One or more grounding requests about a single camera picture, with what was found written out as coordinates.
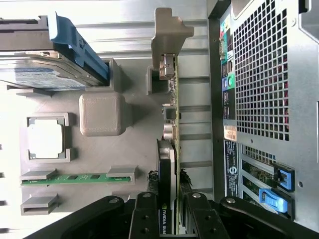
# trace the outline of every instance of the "usb port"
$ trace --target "usb port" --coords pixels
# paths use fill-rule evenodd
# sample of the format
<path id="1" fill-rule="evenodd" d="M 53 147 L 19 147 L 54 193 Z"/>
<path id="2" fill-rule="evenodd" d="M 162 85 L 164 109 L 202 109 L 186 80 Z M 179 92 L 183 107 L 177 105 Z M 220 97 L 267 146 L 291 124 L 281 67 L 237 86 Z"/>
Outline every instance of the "usb port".
<path id="1" fill-rule="evenodd" d="M 233 72 L 233 60 L 227 62 L 227 73 Z"/>
<path id="2" fill-rule="evenodd" d="M 219 55 L 220 55 L 220 60 L 225 60 L 226 58 L 225 41 L 223 37 L 219 39 Z"/>
<path id="3" fill-rule="evenodd" d="M 227 115 L 227 106 L 224 106 L 224 118 L 228 118 L 228 115 Z"/>
<path id="4" fill-rule="evenodd" d="M 228 103 L 228 92 L 224 92 L 223 98 L 224 98 L 224 103 Z"/>
<path id="5" fill-rule="evenodd" d="M 223 77 L 227 75 L 227 63 L 221 65 L 221 73 Z"/>

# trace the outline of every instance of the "blue slot latch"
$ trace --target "blue slot latch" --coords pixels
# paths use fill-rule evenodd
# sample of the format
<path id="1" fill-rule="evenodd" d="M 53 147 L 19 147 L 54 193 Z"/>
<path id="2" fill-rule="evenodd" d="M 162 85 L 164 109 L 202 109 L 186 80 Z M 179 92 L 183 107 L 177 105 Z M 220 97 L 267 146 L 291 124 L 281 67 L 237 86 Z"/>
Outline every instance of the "blue slot latch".
<path id="1" fill-rule="evenodd" d="M 280 173 L 283 177 L 283 182 L 280 182 L 280 185 L 286 188 L 287 190 L 292 190 L 292 176 L 291 173 L 287 173 L 284 170 L 280 170 Z"/>
<path id="2" fill-rule="evenodd" d="M 268 188 L 259 189 L 259 202 L 267 204 L 280 213 L 288 211 L 288 202 Z"/>

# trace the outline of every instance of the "screw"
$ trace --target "screw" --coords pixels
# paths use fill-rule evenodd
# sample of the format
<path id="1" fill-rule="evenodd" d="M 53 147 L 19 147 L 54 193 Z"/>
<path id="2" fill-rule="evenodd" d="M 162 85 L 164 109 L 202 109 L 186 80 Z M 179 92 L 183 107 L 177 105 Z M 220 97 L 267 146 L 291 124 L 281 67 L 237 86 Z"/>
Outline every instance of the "screw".
<path id="1" fill-rule="evenodd" d="M 119 201 L 119 199 L 117 198 L 113 198 L 109 201 L 109 203 L 117 203 Z"/>
<path id="2" fill-rule="evenodd" d="M 235 201 L 235 199 L 233 199 L 233 198 L 227 198 L 227 199 L 226 199 L 226 202 L 227 202 L 227 203 L 235 203 L 236 201 Z"/>
<path id="3" fill-rule="evenodd" d="M 144 229 L 142 230 L 142 233 L 143 233 L 143 234 L 147 234 L 147 233 L 149 233 L 149 231 L 150 231 L 150 230 L 149 230 L 148 228 L 144 228 Z"/>
<path id="4" fill-rule="evenodd" d="M 296 25 L 296 19 L 295 18 L 291 22 L 291 26 L 294 26 L 294 25 Z"/>
<path id="5" fill-rule="evenodd" d="M 145 194 L 143 194 L 143 198 L 149 198 L 150 196 L 151 196 L 150 193 L 145 193 Z"/>
<path id="6" fill-rule="evenodd" d="M 80 39 L 80 47 L 83 48 L 84 47 L 84 40 Z"/>
<path id="7" fill-rule="evenodd" d="M 199 193 L 193 193 L 193 197 L 194 198 L 200 198 L 200 194 Z"/>
<path id="8" fill-rule="evenodd" d="M 49 56 L 49 55 L 50 55 L 50 52 L 48 51 L 41 52 L 41 56 Z"/>

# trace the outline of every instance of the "label sticker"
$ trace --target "label sticker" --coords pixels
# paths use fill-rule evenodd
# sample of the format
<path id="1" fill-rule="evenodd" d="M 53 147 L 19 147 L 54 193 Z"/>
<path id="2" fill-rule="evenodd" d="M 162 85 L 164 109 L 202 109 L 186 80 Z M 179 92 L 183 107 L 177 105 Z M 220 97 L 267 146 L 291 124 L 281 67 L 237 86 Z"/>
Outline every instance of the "label sticker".
<path id="1" fill-rule="evenodd" d="M 233 55 L 234 55 L 234 51 L 233 51 L 233 50 L 228 51 L 228 52 L 227 52 L 227 59 L 232 58 Z"/>
<path id="2" fill-rule="evenodd" d="M 231 140 L 231 141 L 237 141 L 237 128 L 236 128 L 236 126 L 225 125 L 224 126 L 224 138 Z"/>
<path id="3" fill-rule="evenodd" d="M 58 77 L 59 72 L 50 68 L 0 69 L 0 79 L 15 84 L 50 90 L 79 90 L 85 85 L 68 78 Z"/>
<path id="4" fill-rule="evenodd" d="M 239 196 L 237 143 L 225 140 L 225 195 Z"/>

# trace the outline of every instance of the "capacitor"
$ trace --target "capacitor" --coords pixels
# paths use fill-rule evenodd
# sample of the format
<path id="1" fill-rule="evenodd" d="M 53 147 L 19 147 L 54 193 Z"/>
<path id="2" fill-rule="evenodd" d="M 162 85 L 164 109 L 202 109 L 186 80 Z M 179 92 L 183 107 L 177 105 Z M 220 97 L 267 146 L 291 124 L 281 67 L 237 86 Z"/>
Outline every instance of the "capacitor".
<path id="1" fill-rule="evenodd" d="M 165 132 L 172 132 L 173 131 L 173 124 L 172 123 L 165 123 L 164 124 L 164 133 Z"/>
<path id="2" fill-rule="evenodd" d="M 164 134 L 163 134 L 163 138 L 165 139 L 165 140 L 171 140 L 171 139 L 173 139 L 173 132 L 164 132 Z"/>

